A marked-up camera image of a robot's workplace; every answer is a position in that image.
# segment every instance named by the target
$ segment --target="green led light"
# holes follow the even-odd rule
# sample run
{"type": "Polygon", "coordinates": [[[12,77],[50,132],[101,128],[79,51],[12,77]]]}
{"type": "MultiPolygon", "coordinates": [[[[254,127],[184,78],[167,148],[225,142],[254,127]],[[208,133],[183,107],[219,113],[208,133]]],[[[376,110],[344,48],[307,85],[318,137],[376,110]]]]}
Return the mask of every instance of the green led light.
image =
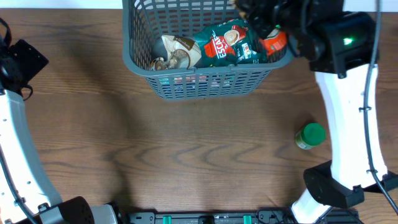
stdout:
{"type": "Polygon", "coordinates": [[[351,44],[354,41],[354,39],[352,39],[352,38],[344,38],[343,41],[344,41],[344,45],[348,45],[348,44],[351,44]]]}

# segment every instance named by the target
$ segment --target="basket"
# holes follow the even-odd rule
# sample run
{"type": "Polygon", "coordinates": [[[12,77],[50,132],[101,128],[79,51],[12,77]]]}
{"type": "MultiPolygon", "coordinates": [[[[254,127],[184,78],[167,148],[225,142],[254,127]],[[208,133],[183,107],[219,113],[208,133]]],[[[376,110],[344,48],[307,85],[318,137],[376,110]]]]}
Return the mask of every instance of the basket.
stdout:
{"type": "Polygon", "coordinates": [[[272,69],[288,64],[292,53],[288,50],[274,63],[147,70],[154,59],[152,48],[162,34],[193,37],[206,26],[238,17],[228,0],[123,0],[124,63],[169,101],[248,94],[272,69]]]}

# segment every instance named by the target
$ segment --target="white packet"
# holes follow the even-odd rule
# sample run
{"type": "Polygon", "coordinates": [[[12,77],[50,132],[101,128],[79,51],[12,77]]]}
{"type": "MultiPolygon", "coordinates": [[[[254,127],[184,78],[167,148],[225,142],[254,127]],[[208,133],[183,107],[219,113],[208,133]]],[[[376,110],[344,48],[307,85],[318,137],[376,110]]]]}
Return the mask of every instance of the white packet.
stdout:
{"type": "Polygon", "coordinates": [[[191,39],[174,35],[162,35],[167,51],[168,69],[192,68],[200,59],[199,45],[191,39]]]}

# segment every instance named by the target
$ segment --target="wooden table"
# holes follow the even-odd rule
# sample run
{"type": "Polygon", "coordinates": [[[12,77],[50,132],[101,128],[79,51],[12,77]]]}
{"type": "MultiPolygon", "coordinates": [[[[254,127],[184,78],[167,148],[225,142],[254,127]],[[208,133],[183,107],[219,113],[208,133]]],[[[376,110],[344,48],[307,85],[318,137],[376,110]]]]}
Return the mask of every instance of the wooden table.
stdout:
{"type": "MultiPolygon", "coordinates": [[[[30,132],[64,200],[118,200],[126,211],[256,210],[288,206],[306,168],[331,159],[330,137],[294,143],[314,119],[327,128],[305,60],[275,70],[242,97],[166,102],[122,60],[121,10],[0,9],[14,41],[49,60],[26,102],[30,132]]],[[[384,14],[377,117],[384,158],[398,172],[398,14],[384,14]]],[[[391,192],[398,202],[398,190],[391,192]]],[[[383,195],[357,206],[365,223],[398,222],[383,195]]]]}

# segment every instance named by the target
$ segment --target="black cable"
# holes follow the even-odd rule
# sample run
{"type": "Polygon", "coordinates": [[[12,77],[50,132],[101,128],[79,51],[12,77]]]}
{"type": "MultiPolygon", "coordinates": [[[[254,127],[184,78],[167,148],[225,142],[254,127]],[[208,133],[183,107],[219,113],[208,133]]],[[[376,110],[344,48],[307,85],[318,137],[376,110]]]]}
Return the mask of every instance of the black cable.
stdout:
{"type": "Polygon", "coordinates": [[[300,25],[301,25],[301,32],[303,32],[303,34],[307,33],[307,8],[308,8],[308,4],[310,4],[310,0],[304,0],[303,5],[301,7],[300,25]]]}
{"type": "Polygon", "coordinates": [[[278,3],[274,7],[274,12],[272,13],[272,23],[277,24],[277,16],[279,14],[280,8],[282,7],[282,0],[278,0],[278,3]]]}
{"type": "Polygon", "coordinates": [[[33,218],[33,215],[30,214],[29,209],[26,207],[23,199],[17,193],[17,189],[15,188],[15,186],[12,182],[11,174],[8,170],[6,159],[4,158],[4,154],[2,153],[1,146],[0,146],[0,164],[1,164],[2,171],[4,172],[4,177],[6,178],[8,187],[10,188],[10,191],[11,191],[12,196],[14,197],[16,203],[21,208],[21,210],[25,213],[25,215],[29,219],[29,221],[33,224],[37,224],[37,222],[33,218]]]}
{"type": "Polygon", "coordinates": [[[381,0],[376,0],[376,33],[374,36],[374,45],[373,45],[373,52],[372,52],[372,57],[371,61],[369,63],[369,68],[368,68],[368,73],[366,74],[366,83],[365,83],[365,91],[364,91],[364,101],[363,101],[363,119],[364,119],[364,129],[365,129],[365,141],[366,141],[366,150],[368,152],[368,159],[369,159],[369,167],[370,170],[369,172],[372,173],[372,176],[374,180],[376,181],[377,186],[380,188],[380,191],[383,193],[383,195],[386,197],[387,201],[390,203],[392,209],[396,212],[398,215],[398,207],[394,203],[393,199],[391,196],[388,194],[388,192],[384,189],[382,186],[379,178],[377,177],[377,170],[374,168],[373,164],[373,158],[372,158],[372,150],[371,150],[371,142],[370,142],[370,136],[369,136],[369,118],[368,118],[368,110],[370,110],[369,107],[369,92],[370,92],[370,82],[372,79],[372,71],[374,68],[374,64],[376,62],[376,56],[377,56],[377,46],[379,43],[379,38],[380,38],[380,30],[381,30],[381,0]]]}
{"type": "Polygon", "coordinates": [[[11,30],[10,27],[8,26],[7,22],[4,21],[3,19],[0,18],[0,24],[3,25],[6,28],[6,35],[3,38],[4,43],[6,44],[6,47],[10,47],[11,45],[11,30]]]}
{"type": "Polygon", "coordinates": [[[25,88],[30,90],[29,96],[24,99],[24,101],[27,101],[33,95],[33,87],[31,87],[30,85],[26,84],[25,88]]]}

